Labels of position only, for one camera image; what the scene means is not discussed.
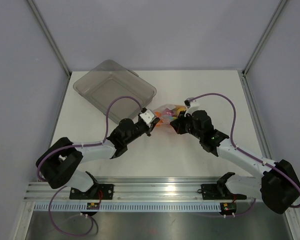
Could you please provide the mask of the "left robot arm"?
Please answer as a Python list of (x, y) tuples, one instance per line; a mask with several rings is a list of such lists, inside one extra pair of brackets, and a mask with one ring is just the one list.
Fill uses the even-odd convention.
[(144, 134), (150, 136), (159, 121), (146, 112), (138, 116), (136, 123), (125, 118), (104, 142), (74, 144), (62, 137), (37, 160), (37, 176), (52, 189), (68, 186), (93, 199), (98, 194), (98, 181), (89, 172), (78, 170), (79, 164), (120, 157), (128, 150), (128, 144)]

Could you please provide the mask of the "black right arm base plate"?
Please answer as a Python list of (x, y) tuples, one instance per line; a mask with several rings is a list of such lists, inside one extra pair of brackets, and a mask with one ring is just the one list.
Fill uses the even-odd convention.
[(202, 184), (197, 190), (203, 200), (246, 200), (247, 196), (242, 194), (233, 194), (227, 188), (220, 188), (216, 183)]

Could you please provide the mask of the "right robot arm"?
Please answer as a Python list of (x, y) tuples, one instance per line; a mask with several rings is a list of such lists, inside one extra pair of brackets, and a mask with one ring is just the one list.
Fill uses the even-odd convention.
[(250, 174), (246, 177), (227, 172), (212, 186), (202, 186), (203, 199), (244, 200), (250, 197), (262, 200), (277, 214), (295, 207), (295, 201), (300, 200), (300, 181), (288, 161), (276, 162), (239, 148), (228, 135), (214, 128), (204, 110), (192, 114), (182, 111), (170, 125), (179, 135), (190, 134), (197, 138), (206, 152), (230, 161)]

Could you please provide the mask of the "clear zip top bag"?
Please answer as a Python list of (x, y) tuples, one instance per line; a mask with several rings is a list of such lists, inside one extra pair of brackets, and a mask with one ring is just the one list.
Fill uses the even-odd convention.
[(172, 129), (170, 122), (178, 118), (180, 112), (185, 111), (186, 106), (177, 104), (164, 104), (154, 110), (155, 115), (159, 118), (156, 128)]

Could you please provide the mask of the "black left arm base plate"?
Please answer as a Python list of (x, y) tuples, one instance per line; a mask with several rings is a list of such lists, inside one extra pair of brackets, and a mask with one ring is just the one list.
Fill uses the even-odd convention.
[(71, 188), (70, 200), (112, 200), (114, 194), (113, 184), (99, 184), (97, 188), (86, 192), (79, 191), (76, 188)]

